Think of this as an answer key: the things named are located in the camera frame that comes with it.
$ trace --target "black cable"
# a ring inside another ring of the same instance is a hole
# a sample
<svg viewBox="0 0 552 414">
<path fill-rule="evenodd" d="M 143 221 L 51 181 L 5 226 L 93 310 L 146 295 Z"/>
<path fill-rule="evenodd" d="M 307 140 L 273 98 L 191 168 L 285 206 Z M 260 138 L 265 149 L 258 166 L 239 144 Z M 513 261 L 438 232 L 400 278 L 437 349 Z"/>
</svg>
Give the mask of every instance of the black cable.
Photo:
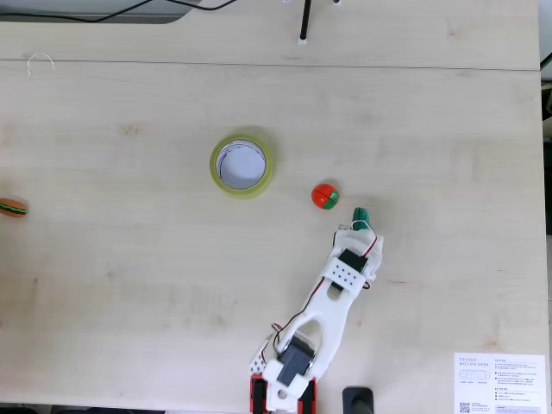
<svg viewBox="0 0 552 414">
<path fill-rule="evenodd" d="M 48 14 L 42 14 L 42 13 L 0 13 L 0 16 L 7 16 L 7 17 L 38 17 L 38 18 L 44 18 L 44 19 L 61 19 L 61 20 L 71 20 L 74 22 L 82 22 L 82 23 L 100 23 L 104 22 L 108 19 L 111 19 L 113 17 L 122 15 L 124 13 L 127 13 L 128 11 L 138 9 L 139 7 L 143 6 L 144 4 L 151 3 L 153 0 L 144 0 L 143 2 L 140 2 L 138 4 L 135 4 L 134 6 L 127 7 L 126 9 L 116 11 L 115 13 L 111 13 L 110 15 L 99 17 L 98 19 L 84 19 L 82 17 L 73 17 L 73 16 L 64 16 L 64 15 L 48 15 Z M 232 4 L 233 2 L 236 2 L 237 0 L 229 0 L 226 3 L 223 3 L 216 7 L 203 7 L 198 6 L 197 4 L 193 3 L 186 3 L 186 2 L 180 2 L 178 0 L 165 0 L 169 3 L 176 3 L 183 6 L 192 7 L 193 9 L 200 9 L 204 11 L 215 11 L 222 9 L 223 7 L 228 6 L 229 4 Z"/>
<path fill-rule="evenodd" d="M 265 347 L 260 351 L 260 356 L 262 356 L 262 361 L 265 363 L 265 365 L 266 365 L 266 363 L 267 363 L 267 360 L 265 360 L 265 354 L 264 354 L 264 352 L 265 352 L 265 349 L 267 349 L 267 346 L 268 346 L 268 343 L 269 343 L 269 342 L 270 342 L 270 340 L 267 341 L 267 345 L 265 345 Z"/>
<path fill-rule="evenodd" d="M 552 53 L 549 54 L 546 58 L 544 58 L 544 60 L 541 62 L 541 70 L 544 69 L 544 67 L 546 67 L 546 65 L 551 61 L 552 61 Z"/>
<path fill-rule="evenodd" d="M 237 0 L 228 0 L 228 2 L 223 3 L 220 6 L 216 6 L 216 7 L 203 7 L 203 6 L 198 6 L 197 4 L 180 2 L 178 0 L 165 0 L 165 1 L 169 2 L 169 3 L 182 4 L 183 6 L 192 7 L 193 9 L 200 9 L 200 10 L 205 10 L 205 11 L 215 11 L 215 10 L 222 9 L 223 7 L 226 7 L 229 4 L 232 4 L 233 2 L 236 2 Z"/>
</svg>

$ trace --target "electrical wire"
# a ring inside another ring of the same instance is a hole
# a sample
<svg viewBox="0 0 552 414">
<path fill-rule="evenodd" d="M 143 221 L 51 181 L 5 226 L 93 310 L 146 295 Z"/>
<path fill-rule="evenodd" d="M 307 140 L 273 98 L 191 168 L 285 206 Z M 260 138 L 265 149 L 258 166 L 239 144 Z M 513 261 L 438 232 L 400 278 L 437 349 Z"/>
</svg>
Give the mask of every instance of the electrical wire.
<svg viewBox="0 0 552 414">
<path fill-rule="evenodd" d="M 552 61 L 552 53 L 549 54 L 546 58 L 544 58 L 544 60 L 541 62 L 541 70 L 544 69 L 551 61 Z"/>
<path fill-rule="evenodd" d="M 312 293 L 310 294 L 309 296 L 309 299 L 307 300 L 307 303 L 304 305 L 303 309 L 296 313 L 295 315 L 292 316 L 292 318 L 287 321 L 287 323 L 284 325 L 284 328 L 280 329 L 276 335 L 274 336 L 274 339 L 273 339 L 273 348 L 274 348 L 274 351 L 276 351 L 276 354 L 279 355 L 279 352 L 276 350 L 276 339 L 278 338 L 278 343 L 279 343 L 279 334 L 282 330 L 284 330 L 285 328 L 287 328 L 289 326 L 289 324 L 293 321 L 293 319 L 295 319 L 296 317 L 298 317 L 299 315 L 301 315 L 306 309 L 307 309 L 307 306 L 309 305 L 309 303 L 311 302 L 312 298 L 314 297 L 314 295 L 316 295 L 316 293 L 318 292 L 318 289 L 320 289 L 320 286 L 322 286 L 322 283 L 324 282 L 324 277 L 322 277 L 320 279 L 320 282 L 318 283 L 317 287 L 315 288 L 314 291 L 312 291 Z"/>
<path fill-rule="evenodd" d="M 307 300 L 307 303 L 306 305 L 304 306 L 304 308 L 299 312 L 299 313 L 296 313 L 295 315 L 292 316 L 292 318 L 287 321 L 287 323 L 284 325 L 284 327 L 282 328 L 282 326 L 279 324 L 279 323 L 272 323 L 271 327 L 274 329 L 274 325 L 276 325 L 276 327 L 278 329 L 276 329 L 276 335 L 274 336 L 274 339 L 273 339 L 273 348 L 274 350 L 276 351 L 276 339 L 278 339 L 278 344 L 279 344 L 279 334 L 280 332 L 282 332 L 282 330 L 284 330 L 285 328 L 287 328 L 289 326 L 289 324 L 293 321 L 293 319 L 295 319 L 296 317 L 298 317 L 299 315 L 301 315 L 305 309 L 307 309 L 307 306 L 309 305 L 309 303 L 311 302 L 312 298 L 314 297 L 314 295 L 318 292 L 318 289 L 320 289 L 320 286 L 322 286 L 322 283 L 324 282 L 324 278 L 322 278 L 320 280 L 320 283 L 318 283 L 317 287 L 315 288 L 315 290 L 310 294 L 309 296 L 309 300 Z M 270 342 L 270 340 L 267 341 L 267 344 L 265 345 L 265 347 L 260 351 L 260 356 L 262 357 L 262 360 L 265 362 L 265 364 L 267 363 L 267 360 L 265 360 L 265 349 L 267 349 L 267 346 L 268 346 L 268 343 Z"/>
<path fill-rule="evenodd" d="M 49 14 L 44 14 L 44 13 L 16 13 L 16 12 L 14 12 L 14 13 L 0 13 L 0 16 L 6 16 L 6 17 L 38 17 L 38 18 L 43 18 L 43 19 L 71 20 L 73 22 L 82 22 L 82 23 L 100 23 L 100 22 L 104 22 L 108 19 L 111 19 L 113 17 L 117 17 L 119 15 L 127 13 L 131 10 L 138 9 L 139 7 L 143 6 L 144 4 L 151 3 L 152 1 L 153 0 L 144 0 L 143 2 L 135 4 L 134 6 L 127 7 L 126 9 L 123 9 L 123 10 L 120 10 L 120 11 L 116 11 L 115 13 L 111 13 L 110 15 L 107 15 L 107 16 L 104 16 L 104 17 L 99 17 L 98 19 L 84 19 L 83 17 L 64 16 L 64 15 L 49 15 Z M 188 6 L 188 7 L 191 7 L 193 9 L 200 9 L 200 10 L 203 10 L 203 11 L 215 11 L 215 10 L 219 10 L 219 9 L 224 8 L 224 7 L 228 6 L 229 4 L 232 4 L 233 2 L 236 2 L 237 0 L 228 0 L 228 2 L 220 4 L 220 5 L 215 6 L 215 7 L 203 7 L 203 6 L 199 6 L 197 4 L 193 4 L 193 3 L 180 2 L 178 0 L 165 0 L 165 1 L 169 2 L 169 3 L 180 4 L 182 6 Z"/>
<path fill-rule="evenodd" d="M 366 257 L 366 255 L 370 253 L 370 250 L 372 250 L 373 246 L 376 244 L 376 241 L 378 240 L 378 235 L 376 234 L 376 230 L 373 229 L 373 227 L 370 225 L 369 222 L 366 222 L 366 224 L 373 231 L 373 241 L 372 241 L 372 244 L 370 244 L 370 246 L 368 247 L 367 251 L 364 252 L 362 257 Z M 370 282 L 368 281 L 364 282 L 364 284 L 362 285 L 362 289 L 368 290 L 370 289 L 370 287 L 372 287 L 372 285 L 370 285 Z"/>
<path fill-rule="evenodd" d="M 373 246 L 376 244 L 376 241 L 378 240 L 378 235 L 376 234 L 376 230 L 373 229 L 373 227 L 370 225 L 370 223 L 367 220 L 353 220 L 353 222 L 351 222 L 351 229 L 353 228 L 355 223 L 365 223 L 368 226 L 368 228 L 373 231 L 373 241 L 372 243 L 370 243 L 370 246 L 368 246 L 367 251 L 364 252 L 364 254 L 362 255 L 362 257 L 366 257 L 366 255 L 370 253 L 370 250 L 372 250 Z"/>
</svg>

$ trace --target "black pole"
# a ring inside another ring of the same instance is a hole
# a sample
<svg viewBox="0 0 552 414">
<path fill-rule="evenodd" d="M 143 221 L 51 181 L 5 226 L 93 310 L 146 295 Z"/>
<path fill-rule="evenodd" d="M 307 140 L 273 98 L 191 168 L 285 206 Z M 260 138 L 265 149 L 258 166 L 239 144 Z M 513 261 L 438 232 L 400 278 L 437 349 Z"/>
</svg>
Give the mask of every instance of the black pole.
<svg viewBox="0 0 552 414">
<path fill-rule="evenodd" d="M 304 0 L 304 10 L 303 10 L 303 24 L 301 24 L 301 35 L 299 39 L 306 41 L 307 39 L 307 28 L 309 27 L 309 15 L 311 14 L 311 0 Z"/>
</svg>

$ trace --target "tape roll core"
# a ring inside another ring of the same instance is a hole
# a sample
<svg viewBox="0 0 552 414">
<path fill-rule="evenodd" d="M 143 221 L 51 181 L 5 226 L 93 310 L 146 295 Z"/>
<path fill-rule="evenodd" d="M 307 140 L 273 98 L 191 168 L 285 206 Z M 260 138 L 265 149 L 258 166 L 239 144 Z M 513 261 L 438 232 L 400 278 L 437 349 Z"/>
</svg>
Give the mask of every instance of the tape roll core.
<svg viewBox="0 0 552 414">
<path fill-rule="evenodd" d="M 239 198 L 252 198 L 267 188 L 273 164 L 265 144 L 250 135 L 232 135 L 213 150 L 210 173 L 215 183 Z"/>
</svg>

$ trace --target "white string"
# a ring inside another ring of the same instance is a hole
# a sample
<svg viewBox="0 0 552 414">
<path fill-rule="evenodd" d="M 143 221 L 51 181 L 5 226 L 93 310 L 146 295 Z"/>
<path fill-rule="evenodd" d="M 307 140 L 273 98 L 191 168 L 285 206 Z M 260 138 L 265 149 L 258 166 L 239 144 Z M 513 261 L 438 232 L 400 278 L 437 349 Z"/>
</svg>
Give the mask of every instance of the white string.
<svg viewBox="0 0 552 414">
<path fill-rule="evenodd" d="M 49 58 L 50 61 L 52 62 L 52 69 L 55 70 L 55 65 L 53 64 L 53 60 L 50 57 L 50 55 L 43 52 L 38 52 L 38 53 L 35 53 L 33 56 L 31 56 L 29 60 L 27 60 L 27 76 L 31 76 L 31 60 L 34 59 L 37 54 L 43 54 L 44 56 Z"/>
<path fill-rule="evenodd" d="M 364 252 L 364 254 L 362 255 L 362 256 L 366 257 L 366 255 L 367 255 L 368 253 L 370 253 L 370 250 L 372 250 L 373 245 L 376 244 L 376 241 L 378 240 L 378 235 L 376 235 L 376 230 L 374 230 L 374 229 L 372 228 L 372 226 L 370 225 L 370 223 L 369 223 L 368 221 L 366 221 L 366 220 L 353 220 L 353 221 L 351 222 L 351 227 L 350 227 L 351 230 L 353 229 L 353 226 L 354 226 L 355 223 L 365 223 L 365 224 L 368 226 L 368 228 L 371 229 L 372 232 L 373 232 L 373 240 L 372 240 L 372 242 L 370 243 L 370 246 L 368 247 L 367 251 Z"/>
</svg>

